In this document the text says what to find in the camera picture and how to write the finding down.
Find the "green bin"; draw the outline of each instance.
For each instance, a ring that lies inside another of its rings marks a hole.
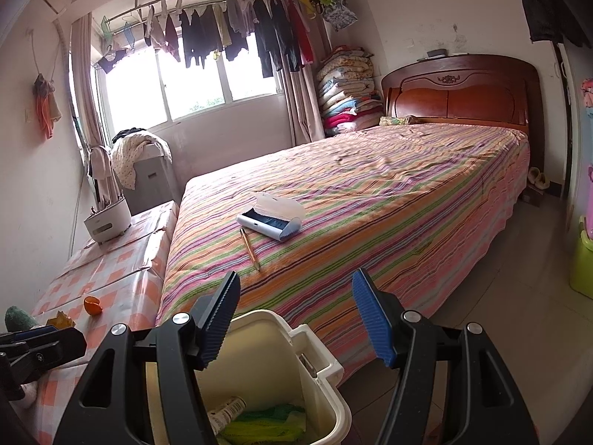
[[[580,218],[580,236],[570,270],[570,287],[593,299],[593,240],[589,239]]]

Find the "pen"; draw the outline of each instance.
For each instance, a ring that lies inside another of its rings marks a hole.
[[[255,267],[259,271],[261,269],[260,264],[259,264],[259,261],[257,260],[256,253],[253,252],[253,247],[251,247],[251,243],[249,242],[249,239],[247,238],[247,233],[245,233],[245,229],[239,228],[239,233],[241,234],[241,237],[243,238],[243,242],[245,243],[245,247],[247,248],[247,252],[249,254],[249,257],[251,258],[251,262],[253,263],[253,267]]]

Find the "stack of folded blankets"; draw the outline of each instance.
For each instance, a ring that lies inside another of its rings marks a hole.
[[[340,46],[317,72],[319,112],[327,137],[376,126],[384,115],[371,56],[360,47]]]

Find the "window sill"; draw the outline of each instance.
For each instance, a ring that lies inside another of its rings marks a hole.
[[[231,103],[219,103],[218,105],[214,105],[214,106],[205,108],[203,110],[198,110],[197,112],[194,112],[192,114],[184,115],[181,118],[176,118],[175,120],[163,122],[163,123],[155,125],[153,127],[149,127],[147,130],[152,133],[161,132],[162,130],[170,129],[171,127],[174,127],[174,126],[181,124],[181,123],[183,123],[187,120],[190,120],[192,118],[198,117],[199,115],[204,115],[204,114],[210,113],[210,112],[218,112],[218,111],[224,110],[226,108],[231,108],[234,106],[241,105],[242,103],[250,102],[252,100],[257,100],[259,98],[271,97],[274,95],[284,95],[284,90],[278,90],[277,93],[264,93],[262,95],[254,95],[252,97],[246,97],[246,98],[242,98],[240,100],[234,100]]]

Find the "wooden headboard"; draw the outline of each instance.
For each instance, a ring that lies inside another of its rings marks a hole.
[[[544,108],[533,65],[500,55],[460,55],[395,70],[381,86],[391,117],[523,130],[531,165],[544,168]]]

